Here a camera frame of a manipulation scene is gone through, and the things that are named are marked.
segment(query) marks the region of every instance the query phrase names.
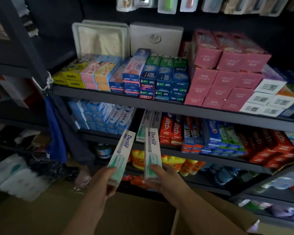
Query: person's left arm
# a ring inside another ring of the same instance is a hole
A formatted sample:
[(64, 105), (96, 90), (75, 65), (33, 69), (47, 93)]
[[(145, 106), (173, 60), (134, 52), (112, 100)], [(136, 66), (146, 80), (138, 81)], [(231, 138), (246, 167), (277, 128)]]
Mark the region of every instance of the person's left arm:
[(92, 177), (86, 195), (62, 235), (94, 234), (98, 221), (103, 215), (107, 199), (113, 196), (117, 189), (107, 184), (116, 170), (116, 167), (107, 168), (105, 166)]

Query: hand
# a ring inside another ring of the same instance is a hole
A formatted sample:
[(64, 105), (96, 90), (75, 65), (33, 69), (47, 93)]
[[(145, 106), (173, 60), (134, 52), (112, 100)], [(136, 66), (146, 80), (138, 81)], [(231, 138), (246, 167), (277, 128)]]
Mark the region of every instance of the hand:
[(163, 194), (170, 204), (180, 210), (183, 201), (193, 191), (172, 167), (166, 163), (162, 163), (162, 167), (150, 165), (150, 169), (159, 176), (161, 184), (150, 180), (144, 180), (144, 183)]
[(87, 194), (92, 204), (95, 204), (95, 208), (100, 217), (105, 209), (106, 201), (113, 196), (117, 190), (116, 187), (108, 185), (109, 178), (117, 171), (116, 167), (107, 168), (107, 166), (101, 168), (92, 177), (88, 186)]

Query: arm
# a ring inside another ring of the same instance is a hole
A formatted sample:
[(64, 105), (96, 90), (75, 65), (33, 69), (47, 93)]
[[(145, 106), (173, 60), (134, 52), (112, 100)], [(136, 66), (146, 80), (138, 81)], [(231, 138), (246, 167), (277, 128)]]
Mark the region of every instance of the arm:
[(92, 177), (87, 193), (62, 235), (93, 235), (106, 201), (117, 188), (107, 184), (116, 167), (103, 167)]
[(144, 182), (161, 192), (180, 210), (193, 234), (247, 234), (196, 194), (169, 165), (163, 163), (162, 166), (164, 169), (158, 165), (150, 165), (150, 169), (159, 176), (161, 184), (149, 180)]

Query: person's right hand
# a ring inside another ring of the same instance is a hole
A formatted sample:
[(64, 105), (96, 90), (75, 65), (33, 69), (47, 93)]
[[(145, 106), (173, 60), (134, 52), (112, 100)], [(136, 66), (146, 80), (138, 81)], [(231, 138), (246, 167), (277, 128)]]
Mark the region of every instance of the person's right hand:
[(166, 163), (162, 163), (162, 167), (150, 165), (150, 169), (159, 176), (161, 184), (150, 180), (144, 180), (144, 183), (163, 194), (170, 204), (180, 210), (182, 202), (193, 191), (172, 167)]

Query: qr code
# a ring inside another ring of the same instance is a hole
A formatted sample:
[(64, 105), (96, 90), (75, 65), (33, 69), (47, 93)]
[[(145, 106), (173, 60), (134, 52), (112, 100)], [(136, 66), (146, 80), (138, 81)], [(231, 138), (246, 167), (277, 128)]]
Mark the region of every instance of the qr code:
[(247, 106), (245, 110), (251, 111), (251, 112), (256, 112), (259, 108), (258, 107), (252, 107), (252, 106)]
[(265, 109), (264, 113), (275, 115), (276, 113), (278, 113), (278, 110)]
[(254, 101), (258, 101), (258, 102), (266, 102), (268, 100), (267, 97), (261, 97), (261, 96), (256, 96), (254, 98)]
[(264, 84), (261, 89), (274, 91), (275, 89), (277, 89), (277, 87), (278, 87), (277, 85)]
[(286, 100), (276, 100), (274, 102), (274, 104), (281, 105), (281, 106), (286, 106), (289, 103), (290, 103), (290, 101), (286, 101)]

